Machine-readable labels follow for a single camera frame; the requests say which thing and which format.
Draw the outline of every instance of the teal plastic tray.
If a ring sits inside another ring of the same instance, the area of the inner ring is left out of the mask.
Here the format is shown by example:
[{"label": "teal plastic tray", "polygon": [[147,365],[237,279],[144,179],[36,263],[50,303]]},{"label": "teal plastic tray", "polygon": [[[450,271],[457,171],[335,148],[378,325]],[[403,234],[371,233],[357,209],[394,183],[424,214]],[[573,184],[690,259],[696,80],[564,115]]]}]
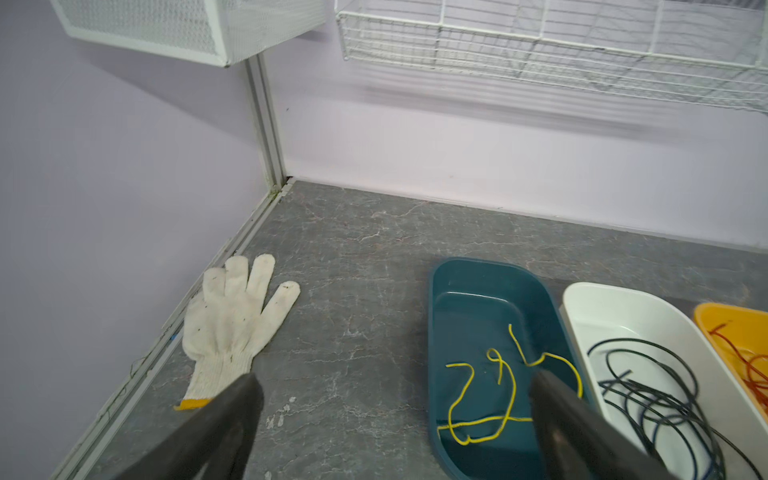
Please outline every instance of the teal plastic tray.
[{"label": "teal plastic tray", "polygon": [[[470,374],[468,368],[446,368],[446,364],[467,362],[475,368],[475,379],[453,410],[454,423],[503,415],[507,408],[511,380],[505,373],[502,384],[497,384],[498,364],[485,357],[489,348],[501,353],[517,380],[510,416],[531,416],[528,386],[536,369],[553,372],[574,391],[578,387],[573,371],[559,360],[547,358],[540,366],[525,366],[509,336],[509,324],[529,362],[543,352],[571,361],[582,375],[584,397],[594,404],[558,309],[533,273],[507,263],[469,258],[444,261],[432,273],[429,287],[429,435],[435,456],[457,480],[535,480],[544,478],[545,472],[531,422],[508,422],[499,438],[467,446],[456,443],[448,430],[438,432],[438,425],[448,422],[448,409]],[[498,422],[488,422],[459,429],[458,436],[477,438],[497,428]]]}]

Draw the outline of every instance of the white wire shelf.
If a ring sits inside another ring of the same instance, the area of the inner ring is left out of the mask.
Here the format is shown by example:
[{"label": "white wire shelf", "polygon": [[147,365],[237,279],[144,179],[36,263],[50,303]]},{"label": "white wire shelf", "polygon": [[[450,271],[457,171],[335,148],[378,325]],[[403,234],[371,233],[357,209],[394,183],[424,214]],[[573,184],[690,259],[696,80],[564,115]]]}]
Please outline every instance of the white wire shelf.
[{"label": "white wire shelf", "polygon": [[768,112],[765,0],[354,0],[345,59]]},{"label": "white wire shelf", "polygon": [[72,38],[221,67],[325,22],[323,0],[51,0]]}]

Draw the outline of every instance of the white plastic tray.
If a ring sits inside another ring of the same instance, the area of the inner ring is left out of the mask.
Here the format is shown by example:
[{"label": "white plastic tray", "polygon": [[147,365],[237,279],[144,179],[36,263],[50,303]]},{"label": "white plastic tray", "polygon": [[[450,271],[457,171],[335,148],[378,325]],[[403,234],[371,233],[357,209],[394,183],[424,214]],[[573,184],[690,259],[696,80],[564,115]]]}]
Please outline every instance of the white plastic tray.
[{"label": "white plastic tray", "polygon": [[[760,473],[768,478],[768,425],[762,421],[760,413],[701,331],[681,311],[649,293],[597,283],[574,283],[565,290],[561,313],[587,370],[588,378],[584,384],[591,386],[595,398],[603,398],[598,381],[612,378],[605,365],[605,353],[609,349],[627,347],[646,353],[675,368],[684,380],[688,381],[690,377],[674,358],[652,346],[612,343],[598,347],[587,357],[587,351],[595,343],[605,339],[630,337],[665,346],[685,360],[693,370],[700,386],[699,405],[710,424],[739,447]],[[632,369],[631,378],[638,382],[684,398],[672,380],[650,362],[623,353],[615,353],[611,362],[617,374]],[[619,398],[615,394],[609,395],[614,399]],[[621,412],[605,402],[598,402],[598,406],[603,417],[638,448],[641,447]],[[702,478],[709,459],[692,432],[684,430],[684,433],[692,439],[691,445],[699,465],[699,478]],[[720,445],[726,458],[728,478],[755,478],[737,453],[724,442]],[[690,453],[674,431],[662,429],[657,448],[670,472],[683,480],[693,478],[694,467]]]}]

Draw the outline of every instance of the glove finger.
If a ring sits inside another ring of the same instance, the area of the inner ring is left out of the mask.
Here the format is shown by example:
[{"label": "glove finger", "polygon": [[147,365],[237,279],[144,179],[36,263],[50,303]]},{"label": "glove finger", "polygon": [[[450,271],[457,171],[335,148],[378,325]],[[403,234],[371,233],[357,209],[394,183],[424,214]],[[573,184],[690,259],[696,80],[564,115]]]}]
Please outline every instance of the glove finger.
[{"label": "glove finger", "polygon": [[247,292],[255,299],[256,308],[259,312],[261,312],[261,309],[264,307],[266,288],[270,285],[273,270],[275,270],[275,257],[268,253],[259,255],[253,261]]},{"label": "glove finger", "polygon": [[224,295],[224,281],[227,273],[223,268],[209,268],[203,273],[203,299],[210,302]]},{"label": "glove finger", "polygon": [[296,282],[284,282],[277,287],[277,291],[270,302],[264,307],[264,311],[261,313],[262,320],[268,323],[276,323],[278,326],[283,323],[286,315],[290,311],[290,307],[299,298],[301,288]]},{"label": "glove finger", "polygon": [[181,337],[181,346],[184,352],[193,360],[205,353],[205,341],[203,337],[207,333],[205,329],[205,302],[203,294],[198,293],[187,304],[187,312],[184,314],[184,335]]},{"label": "glove finger", "polygon": [[224,284],[224,296],[236,296],[245,291],[248,284],[248,259],[246,257],[230,257],[224,263],[227,269],[227,280]]}]

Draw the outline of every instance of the white work glove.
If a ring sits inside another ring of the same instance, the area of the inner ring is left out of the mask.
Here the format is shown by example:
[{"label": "white work glove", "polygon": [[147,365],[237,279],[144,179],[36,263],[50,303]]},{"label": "white work glove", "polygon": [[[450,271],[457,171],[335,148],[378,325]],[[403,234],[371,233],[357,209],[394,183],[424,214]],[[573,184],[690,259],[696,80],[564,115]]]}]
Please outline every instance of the white work glove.
[{"label": "white work glove", "polygon": [[272,339],[299,296],[298,283],[281,283],[262,311],[275,267],[271,255],[253,261],[250,279],[246,257],[231,257],[224,267],[206,270],[202,292],[187,306],[181,345],[195,367],[179,410],[205,406],[250,372],[254,356]]}]

